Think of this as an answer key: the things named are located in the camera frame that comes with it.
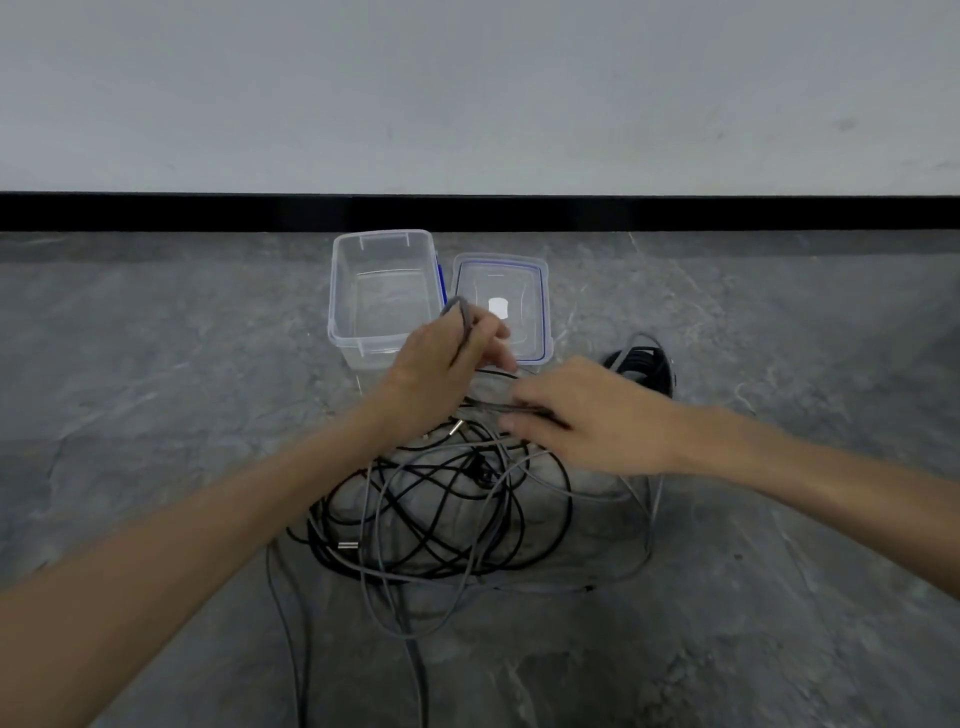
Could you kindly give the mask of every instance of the left hand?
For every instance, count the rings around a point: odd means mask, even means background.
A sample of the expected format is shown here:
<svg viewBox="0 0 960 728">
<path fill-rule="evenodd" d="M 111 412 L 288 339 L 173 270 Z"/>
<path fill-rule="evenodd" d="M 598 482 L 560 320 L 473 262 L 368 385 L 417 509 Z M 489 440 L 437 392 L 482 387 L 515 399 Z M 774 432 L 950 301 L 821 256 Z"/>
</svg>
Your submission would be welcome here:
<svg viewBox="0 0 960 728">
<path fill-rule="evenodd" d="M 379 418 L 386 416 L 395 445 L 429 432 L 453 414 L 476 369 L 493 365 L 516 371 L 516 358 L 504 341 L 510 336 L 507 325 L 483 308 L 472 305 L 469 310 L 473 327 L 459 354 L 464 322 L 454 307 L 407 337 L 370 394 L 367 404 L 377 409 Z"/>
</svg>

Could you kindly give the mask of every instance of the forearm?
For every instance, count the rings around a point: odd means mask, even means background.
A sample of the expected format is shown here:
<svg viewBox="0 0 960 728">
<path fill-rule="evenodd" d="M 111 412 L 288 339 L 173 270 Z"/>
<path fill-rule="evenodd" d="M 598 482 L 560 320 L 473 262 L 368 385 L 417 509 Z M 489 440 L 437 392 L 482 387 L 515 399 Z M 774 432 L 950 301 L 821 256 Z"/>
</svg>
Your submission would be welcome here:
<svg viewBox="0 0 960 728">
<path fill-rule="evenodd" d="M 690 469 L 803 511 L 960 597 L 960 484 L 700 410 Z"/>
<path fill-rule="evenodd" d="M 0 724 L 86 725 L 285 524 L 392 444 L 375 420 L 355 411 L 0 595 Z"/>
</svg>

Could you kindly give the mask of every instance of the concrete floor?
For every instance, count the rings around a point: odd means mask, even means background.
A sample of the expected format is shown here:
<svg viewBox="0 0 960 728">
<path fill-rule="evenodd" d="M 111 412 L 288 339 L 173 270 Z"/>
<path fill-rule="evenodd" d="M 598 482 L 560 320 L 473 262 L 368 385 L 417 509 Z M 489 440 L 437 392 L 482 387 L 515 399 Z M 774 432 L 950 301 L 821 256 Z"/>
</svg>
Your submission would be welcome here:
<svg viewBox="0 0 960 728">
<path fill-rule="evenodd" d="M 356 397 L 332 235 L 0 234 L 0 581 Z M 550 265 L 557 358 L 635 328 L 679 397 L 960 473 L 960 233 L 439 234 Z M 575 520 L 574 528 L 588 523 Z M 760 497 L 671 478 L 658 551 L 587 595 L 484 594 L 422 645 L 437 726 L 956 726 L 960 608 Z M 315 725 L 411 726 L 399 643 L 285 544 L 317 620 Z M 612 555 L 626 559 L 628 555 Z M 255 559 L 99 719 L 293 725 Z"/>
</svg>

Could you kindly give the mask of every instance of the hand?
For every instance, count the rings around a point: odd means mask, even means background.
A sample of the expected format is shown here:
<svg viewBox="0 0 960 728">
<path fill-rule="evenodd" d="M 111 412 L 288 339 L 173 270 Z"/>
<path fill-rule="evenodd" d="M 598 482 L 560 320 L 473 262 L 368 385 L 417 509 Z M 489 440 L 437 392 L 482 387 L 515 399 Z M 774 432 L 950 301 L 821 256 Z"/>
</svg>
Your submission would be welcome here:
<svg viewBox="0 0 960 728">
<path fill-rule="evenodd" d="M 500 426 L 570 465 L 620 475 L 684 469 L 693 408 L 583 357 L 518 379 L 511 394 L 518 402 L 549 407 L 570 429 L 520 413 L 504 415 Z"/>
<path fill-rule="evenodd" d="M 371 404 L 387 414 L 395 445 L 429 432 L 453 414 L 476 369 L 493 365 L 516 371 L 516 358 L 504 342 L 510 336 L 507 325 L 483 308 L 469 309 L 473 326 L 459 354 L 464 321 L 454 307 L 407 337 L 371 393 Z"/>
</svg>

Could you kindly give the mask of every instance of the white label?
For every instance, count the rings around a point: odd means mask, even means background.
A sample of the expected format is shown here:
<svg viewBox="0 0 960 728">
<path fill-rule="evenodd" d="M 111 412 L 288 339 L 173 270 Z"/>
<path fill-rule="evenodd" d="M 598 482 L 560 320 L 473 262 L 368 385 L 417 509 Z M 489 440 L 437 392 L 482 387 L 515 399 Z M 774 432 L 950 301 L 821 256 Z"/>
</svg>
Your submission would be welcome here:
<svg viewBox="0 0 960 728">
<path fill-rule="evenodd" d="M 507 308 L 506 299 L 490 299 L 487 302 L 487 310 L 498 319 L 507 318 Z"/>
</svg>

